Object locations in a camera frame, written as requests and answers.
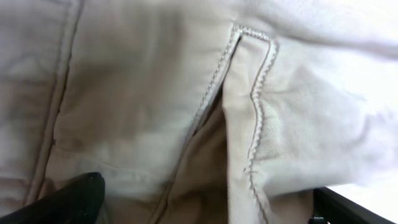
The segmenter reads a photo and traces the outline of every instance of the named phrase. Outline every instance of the white stitching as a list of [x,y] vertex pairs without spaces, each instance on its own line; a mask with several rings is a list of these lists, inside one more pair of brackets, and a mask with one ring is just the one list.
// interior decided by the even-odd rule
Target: white stitching
[[[195,115],[193,116],[192,124],[191,124],[191,126],[190,126],[190,128],[189,128],[189,130],[187,132],[187,135],[185,136],[185,139],[184,139],[183,149],[182,149],[181,154],[180,154],[180,159],[177,162],[176,169],[175,169],[174,175],[173,175],[173,179],[175,178],[175,175],[177,175],[177,171],[178,171],[178,168],[180,166],[181,160],[182,160],[183,155],[185,154],[185,151],[186,151],[187,146],[188,146],[188,140],[192,136],[194,129],[197,128],[197,124],[199,122],[198,119],[200,117],[200,114],[205,110],[204,105],[205,105],[205,102],[208,100],[208,96],[209,96],[210,91],[213,89],[213,87],[215,85],[216,77],[218,76],[223,63],[225,62],[225,59],[226,59],[226,56],[228,55],[228,52],[230,52],[231,47],[233,46],[234,40],[237,40],[237,38],[235,38],[237,29],[238,28],[236,26],[234,26],[232,28],[231,35],[230,35],[229,41],[227,43],[227,46],[225,47],[225,50],[224,50],[223,54],[221,55],[221,58],[218,60],[217,68],[216,68],[216,70],[213,73],[213,76],[212,76],[212,78],[211,78],[211,80],[209,82],[209,85],[208,85],[208,87],[206,89],[206,92],[203,95],[203,98],[201,99],[201,102],[199,104],[198,110],[195,113]],[[158,211],[161,203],[165,200],[165,198],[168,197],[171,188],[172,188],[172,185],[166,190],[165,195],[159,200],[159,203],[157,204],[156,208],[154,209],[154,212],[152,213],[152,216],[149,218],[148,223],[154,223],[156,221],[156,219],[159,218],[159,217],[156,218],[155,214]]]
[[255,199],[255,202],[258,204],[260,208],[260,216],[263,217],[265,223],[268,223],[268,219],[266,216],[266,208],[263,207],[259,196],[258,192],[256,190],[256,185],[254,184],[254,177],[253,177],[253,165],[254,165],[254,160],[257,156],[257,148],[259,145],[259,141],[261,138],[261,133],[262,133],[262,127],[264,125],[264,112],[262,111],[262,108],[260,106],[260,100],[259,100],[259,95],[260,95],[260,90],[264,84],[265,81],[265,76],[268,74],[269,70],[274,64],[276,55],[279,50],[279,45],[278,42],[274,39],[266,35],[265,33],[258,32],[252,29],[249,29],[247,27],[239,26],[239,30],[241,35],[248,35],[251,37],[255,37],[257,39],[265,40],[266,42],[269,43],[269,53],[266,58],[266,64],[263,67],[264,72],[262,72],[255,80],[254,82],[254,87],[251,92],[251,99],[253,101],[254,105],[254,110],[256,112],[256,126],[254,129],[254,134],[253,134],[253,139],[252,139],[252,144],[249,148],[249,165],[245,168],[245,173],[249,176],[249,187],[252,192],[252,195]]

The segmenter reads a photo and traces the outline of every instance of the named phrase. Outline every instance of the beige cloth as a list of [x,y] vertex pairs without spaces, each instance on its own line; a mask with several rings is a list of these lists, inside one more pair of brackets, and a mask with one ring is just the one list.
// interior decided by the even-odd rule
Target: beige cloth
[[397,164],[397,11],[0,0],[0,214],[98,171],[98,223],[306,223]]

